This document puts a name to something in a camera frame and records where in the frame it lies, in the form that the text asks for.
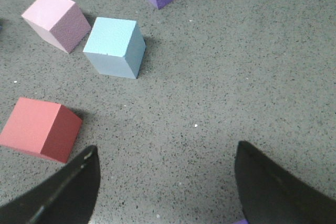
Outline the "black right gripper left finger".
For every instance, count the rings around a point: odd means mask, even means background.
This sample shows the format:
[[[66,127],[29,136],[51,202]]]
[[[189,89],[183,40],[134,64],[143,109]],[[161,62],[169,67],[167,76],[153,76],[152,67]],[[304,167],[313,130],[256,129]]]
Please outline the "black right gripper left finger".
[[[88,223],[99,187],[98,149],[90,145],[37,187],[1,206],[1,223]]]

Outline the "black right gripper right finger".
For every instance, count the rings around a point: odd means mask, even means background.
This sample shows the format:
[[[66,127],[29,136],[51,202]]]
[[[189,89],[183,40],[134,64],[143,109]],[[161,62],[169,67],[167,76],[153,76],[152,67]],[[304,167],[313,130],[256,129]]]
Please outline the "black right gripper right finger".
[[[238,143],[235,178],[248,223],[335,223],[335,200],[294,177],[248,141]]]

